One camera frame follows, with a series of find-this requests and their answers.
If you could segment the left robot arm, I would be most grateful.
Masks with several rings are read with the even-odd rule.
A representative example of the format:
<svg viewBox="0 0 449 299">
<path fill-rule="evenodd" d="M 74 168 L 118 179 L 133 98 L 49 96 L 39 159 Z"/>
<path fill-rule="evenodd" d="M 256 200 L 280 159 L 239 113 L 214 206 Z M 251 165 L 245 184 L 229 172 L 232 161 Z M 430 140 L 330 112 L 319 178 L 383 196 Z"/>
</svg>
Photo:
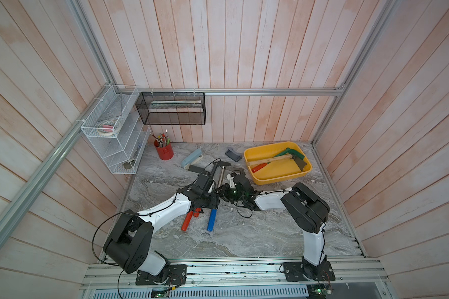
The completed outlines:
<svg viewBox="0 0 449 299">
<path fill-rule="evenodd" d="M 191 184 L 153 208 L 135 213 L 123 212 L 104 244 L 104 252 L 124 272 L 139 271 L 159 277 L 168 274 L 169 261 L 150 250 L 153 235 L 174 219 L 193 214 L 197 209 L 216 209 L 219 196 L 214 193 L 215 171 L 204 171 Z"/>
</svg>

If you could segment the red metal pencil cup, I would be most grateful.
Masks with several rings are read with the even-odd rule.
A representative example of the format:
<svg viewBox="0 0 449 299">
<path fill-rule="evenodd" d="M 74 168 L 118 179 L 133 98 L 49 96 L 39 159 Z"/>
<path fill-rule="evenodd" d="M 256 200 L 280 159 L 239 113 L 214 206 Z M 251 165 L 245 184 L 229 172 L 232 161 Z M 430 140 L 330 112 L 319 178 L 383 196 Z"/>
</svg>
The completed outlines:
<svg viewBox="0 0 449 299">
<path fill-rule="evenodd" d="M 174 156 L 174 152 L 173 152 L 173 148 L 172 148 L 172 144 L 169 143 L 168 145 L 164 146 L 164 147 L 159 147 L 159 144 L 157 141 L 154 142 L 154 146 L 155 149 L 158 153 L 158 157 L 163 160 L 163 161 L 167 161 L 173 158 Z"/>
</svg>

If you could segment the green hoe red grip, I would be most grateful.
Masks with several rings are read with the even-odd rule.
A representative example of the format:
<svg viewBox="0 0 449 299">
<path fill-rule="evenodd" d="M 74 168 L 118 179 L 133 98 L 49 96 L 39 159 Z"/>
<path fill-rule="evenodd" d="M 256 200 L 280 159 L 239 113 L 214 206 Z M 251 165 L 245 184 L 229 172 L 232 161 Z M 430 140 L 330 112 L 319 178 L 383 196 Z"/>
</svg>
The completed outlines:
<svg viewBox="0 0 449 299">
<path fill-rule="evenodd" d="M 291 148 L 285 149 L 282 153 L 277 154 L 275 157 L 277 157 L 277 156 L 282 156 L 282 155 L 284 155 L 284 154 L 294 154 L 294 155 L 297 155 L 298 157 L 300 157 L 301 159 L 304 160 L 304 154 L 298 152 L 298 151 L 295 150 L 295 149 L 291 149 Z"/>
</svg>

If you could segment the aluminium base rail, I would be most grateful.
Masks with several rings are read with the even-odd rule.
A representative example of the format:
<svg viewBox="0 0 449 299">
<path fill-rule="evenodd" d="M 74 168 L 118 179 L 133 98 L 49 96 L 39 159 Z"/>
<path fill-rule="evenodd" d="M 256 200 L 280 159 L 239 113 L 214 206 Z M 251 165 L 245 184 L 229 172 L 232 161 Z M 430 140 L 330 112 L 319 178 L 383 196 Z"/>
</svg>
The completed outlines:
<svg viewBox="0 0 449 299">
<path fill-rule="evenodd" d="M 300 262 L 288 258 L 205 258 L 172 259 L 172 265 L 186 265 L 184 287 L 218 287 L 246 285 L 291 285 L 286 280 L 283 263 Z M 345 284 L 358 282 L 388 282 L 389 276 L 377 258 L 357 256 L 329 257 L 331 269 L 326 270 L 315 283 Z M 115 289 L 117 286 L 136 288 L 137 274 L 126 274 L 119 267 L 92 264 L 81 283 L 81 290 Z"/>
</svg>

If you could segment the tape roll on shelf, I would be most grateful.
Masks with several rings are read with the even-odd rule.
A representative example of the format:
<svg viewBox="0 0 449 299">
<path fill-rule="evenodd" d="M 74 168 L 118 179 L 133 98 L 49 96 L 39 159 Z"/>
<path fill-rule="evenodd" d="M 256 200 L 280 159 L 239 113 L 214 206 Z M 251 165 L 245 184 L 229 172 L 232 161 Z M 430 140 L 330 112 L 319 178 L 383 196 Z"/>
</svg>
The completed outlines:
<svg viewBox="0 0 449 299">
<path fill-rule="evenodd" d="M 100 136 L 109 137 L 120 132 L 121 126 L 118 119 L 109 119 L 98 123 L 96 130 Z"/>
</svg>

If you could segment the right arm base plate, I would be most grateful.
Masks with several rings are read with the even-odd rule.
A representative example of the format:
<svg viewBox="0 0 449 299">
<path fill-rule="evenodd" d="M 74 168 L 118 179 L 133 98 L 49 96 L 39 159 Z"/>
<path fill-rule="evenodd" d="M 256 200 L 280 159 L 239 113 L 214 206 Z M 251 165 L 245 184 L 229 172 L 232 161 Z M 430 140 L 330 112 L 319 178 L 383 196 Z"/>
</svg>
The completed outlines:
<svg viewBox="0 0 449 299">
<path fill-rule="evenodd" d="M 331 263 L 323 260 L 318 266 L 308 263 L 306 260 L 300 262 L 285 262 L 280 271 L 285 275 L 287 282 L 323 281 L 331 282 L 336 279 Z"/>
</svg>

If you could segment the light blue stapler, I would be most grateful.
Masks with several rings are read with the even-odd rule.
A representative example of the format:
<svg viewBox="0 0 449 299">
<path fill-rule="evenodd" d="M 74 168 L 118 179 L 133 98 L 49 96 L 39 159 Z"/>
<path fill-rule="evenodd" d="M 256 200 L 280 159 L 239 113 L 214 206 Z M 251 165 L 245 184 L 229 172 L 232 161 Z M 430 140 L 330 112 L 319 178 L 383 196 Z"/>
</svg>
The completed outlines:
<svg viewBox="0 0 449 299">
<path fill-rule="evenodd" d="M 200 161 L 203 158 L 203 153 L 201 149 L 196 149 L 193 153 L 188 155 L 182 162 L 181 166 L 182 168 L 188 170 L 189 167 L 198 161 Z"/>
</svg>

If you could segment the speckled hoe inner red grip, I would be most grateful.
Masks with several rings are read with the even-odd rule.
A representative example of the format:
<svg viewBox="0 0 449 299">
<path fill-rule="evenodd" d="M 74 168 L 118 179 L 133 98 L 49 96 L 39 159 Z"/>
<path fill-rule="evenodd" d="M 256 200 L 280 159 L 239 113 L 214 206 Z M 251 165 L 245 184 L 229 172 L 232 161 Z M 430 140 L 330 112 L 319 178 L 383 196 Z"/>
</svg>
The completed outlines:
<svg viewBox="0 0 449 299">
<path fill-rule="evenodd" d="M 218 169 L 221 171 L 223 166 L 225 166 L 225 168 L 231 166 L 230 163 L 228 163 L 228 162 L 223 162 L 223 161 L 221 161 L 221 159 L 216 159 L 216 160 L 214 160 L 212 164 L 213 164 L 213 169 L 212 169 L 212 171 L 211 171 L 210 173 L 212 174 L 213 179 L 214 179 L 215 173 L 216 173 L 216 171 L 217 171 Z M 214 191 L 215 191 L 215 189 L 217 189 L 217 187 L 216 187 L 217 183 L 214 181 L 214 184 L 213 184 L 213 186 L 212 186 L 212 188 L 213 188 Z"/>
</svg>

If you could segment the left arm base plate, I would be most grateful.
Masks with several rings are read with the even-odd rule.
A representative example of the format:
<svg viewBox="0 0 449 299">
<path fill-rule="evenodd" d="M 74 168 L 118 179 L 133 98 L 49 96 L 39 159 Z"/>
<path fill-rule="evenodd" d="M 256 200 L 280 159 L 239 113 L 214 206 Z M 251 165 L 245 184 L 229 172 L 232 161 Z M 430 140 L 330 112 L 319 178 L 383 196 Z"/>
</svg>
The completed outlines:
<svg viewBox="0 0 449 299">
<path fill-rule="evenodd" d="M 187 279 L 187 265 L 166 264 L 161 272 L 157 275 L 152 275 L 148 272 L 139 270 L 135 284 L 138 286 L 157 286 L 164 287 L 166 285 L 172 287 L 179 287 L 185 284 Z"/>
</svg>

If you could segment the wooden handle hoe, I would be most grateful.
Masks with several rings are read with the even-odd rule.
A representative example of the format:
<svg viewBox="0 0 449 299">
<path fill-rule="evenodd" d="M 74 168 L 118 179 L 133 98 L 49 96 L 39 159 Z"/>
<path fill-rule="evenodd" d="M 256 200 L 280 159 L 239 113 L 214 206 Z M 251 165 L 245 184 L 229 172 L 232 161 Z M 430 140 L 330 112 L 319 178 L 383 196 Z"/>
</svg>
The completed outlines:
<svg viewBox="0 0 449 299">
<path fill-rule="evenodd" d="M 282 156 L 277 156 L 273 158 L 262 159 L 258 161 L 250 161 L 247 163 L 247 165 L 251 168 L 252 173 L 256 173 L 270 163 L 284 160 L 293 160 L 301 171 L 308 165 L 303 159 L 294 154 L 284 154 Z"/>
</svg>

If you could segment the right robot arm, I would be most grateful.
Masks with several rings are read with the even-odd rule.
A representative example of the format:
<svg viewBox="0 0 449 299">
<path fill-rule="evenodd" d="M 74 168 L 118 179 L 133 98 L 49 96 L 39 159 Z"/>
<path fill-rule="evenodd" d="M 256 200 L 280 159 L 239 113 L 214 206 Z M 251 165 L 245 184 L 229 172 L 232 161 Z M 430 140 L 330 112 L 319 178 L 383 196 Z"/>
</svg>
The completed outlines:
<svg viewBox="0 0 449 299">
<path fill-rule="evenodd" d="M 226 183 L 217 189 L 221 199 L 238 204 L 251 211 L 285 209 L 303 230 L 303 260 L 312 267 L 323 264 L 325 238 L 324 227 L 330 207 L 314 191 L 303 183 L 296 183 L 287 189 L 257 191 L 243 174 L 231 177 L 233 185 Z"/>
</svg>

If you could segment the speckled hoe red grip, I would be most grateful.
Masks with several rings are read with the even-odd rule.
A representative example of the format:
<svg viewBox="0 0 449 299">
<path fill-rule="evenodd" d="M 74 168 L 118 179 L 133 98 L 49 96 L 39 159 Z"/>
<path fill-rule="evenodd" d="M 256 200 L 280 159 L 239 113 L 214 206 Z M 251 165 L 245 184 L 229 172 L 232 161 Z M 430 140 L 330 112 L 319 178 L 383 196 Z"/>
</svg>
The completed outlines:
<svg viewBox="0 0 449 299">
<path fill-rule="evenodd" d="M 213 164 L 213 169 L 212 169 L 212 171 L 211 171 L 210 173 L 212 174 L 213 179 L 214 179 L 215 173 L 216 173 L 216 171 L 217 171 L 218 169 L 221 171 L 223 166 L 225 166 L 225 168 L 231 166 L 230 163 L 228 163 L 228 162 L 223 162 L 223 161 L 221 161 L 221 159 L 216 159 L 216 160 L 214 160 L 212 164 Z M 212 188 L 213 188 L 214 191 L 215 191 L 215 189 L 217 189 L 217 187 L 216 187 L 217 183 L 214 181 L 214 184 L 213 184 L 213 186 L 212 186 Z"/>
<path fill-rule="evenodd" d="M 207 192 L 213 184 L 213 180 L 210 179 L 210 173 L 201 167 L 191 165 L 188 171 L 198 174 L 198 177 L 194 182 L 187 186 L 185 194 L 192 202 L 191 210 L 187 213 L 185 220 L 182 224 L 181 230 L 186 231 L 192 218 L 198 218 L 203 213 L 203 207 L 207 205 L 208 198 Z"/>
</svg>

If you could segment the speckled hoe outer red grip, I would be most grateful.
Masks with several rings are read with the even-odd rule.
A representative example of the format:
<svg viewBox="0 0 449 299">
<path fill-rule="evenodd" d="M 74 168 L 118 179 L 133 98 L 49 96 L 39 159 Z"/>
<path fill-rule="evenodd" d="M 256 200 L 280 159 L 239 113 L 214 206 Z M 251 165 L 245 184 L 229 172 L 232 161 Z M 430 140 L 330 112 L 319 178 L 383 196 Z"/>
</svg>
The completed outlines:
<svg viewBox="0 0 449 299">
<path fill-rule="evenodd" d="M 203 213 L 203 207 L 207 205 L 208 198 L 207 192 L 213 184 L 213 180 L 210 179 L 210 173 L 201 167 L 191 165 L 188 171 L 198 174 L 198 177 L 194 182 L 187 186 L 185 194 L 192 202 L 191 210 L 187 213 L 185 220 L 182 224 L 181 230 L 186 231 L 192 218 L 198 218 Z"/>
</svg>

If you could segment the yellow plastic storage box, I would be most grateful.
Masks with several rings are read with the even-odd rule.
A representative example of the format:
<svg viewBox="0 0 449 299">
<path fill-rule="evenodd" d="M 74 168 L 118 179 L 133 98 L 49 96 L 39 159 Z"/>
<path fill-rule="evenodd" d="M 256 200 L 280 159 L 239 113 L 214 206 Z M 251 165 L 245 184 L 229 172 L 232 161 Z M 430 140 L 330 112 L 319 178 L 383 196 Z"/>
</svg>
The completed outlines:
<svg viewBox="0 0 449 299">
<path fill-rule="evenodd" d="M 304 154 L 302 149 L 294 142 L 280 142 L 258 147 L 248 148 L 244 151 L 244 159 L 246 164 L 250 161 L 257 161 L 275 157 L 282 153 L 285 149 L 291 148 Z M 308 164 L 303 171 L 301 171 L 293 160 L 284 160 L 268 164 L 263 169 L 256 173 L 251 172 L 251 168 L 246 165 L 253 181 L 257 185 L 265 185 L 271 183 L 278 183 L 290 179 L 300 178 L 311 172 L 313 166 L 308 157 L 304 154 L 304 160 Z"/>
</svg>

